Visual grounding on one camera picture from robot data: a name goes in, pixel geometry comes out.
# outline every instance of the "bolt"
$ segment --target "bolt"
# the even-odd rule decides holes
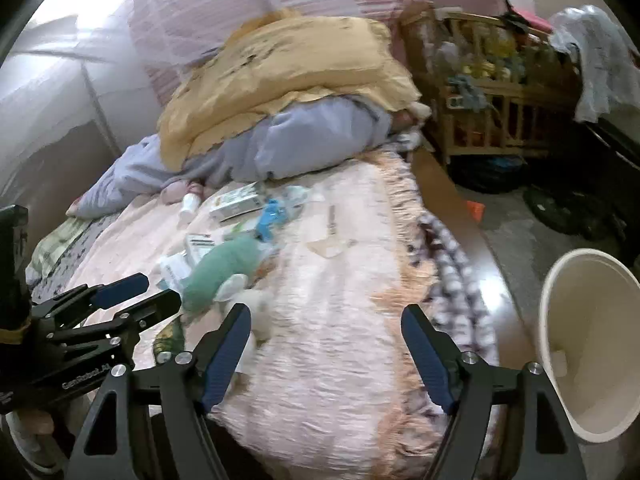
[[[127,371],[127,367],[125,365],[115,365],[111,369],[111,375],[114,377],[120,377],[121,375],[124,375],[124,372],[126,371]]]
[[[179,365],[187,365],[191,362],[191,359],[193,359],[191,352],[180,352],[175,357],[175,362],[177,362]]]
[[[534,375],[542,375],[542,372],[545,371],[542,365],[533,362],[527,364],[527,370]]]
[[[474,365],[478,362],[478,360],[478,354],[474,352],[463,352],[462,354],[462,362],[468,365]]]
[[[172,357],[171,352],[160,352],[156,357],[156,361],[158,362],[159,365],[161,365],[162,363],[169,361],[171,357]]]

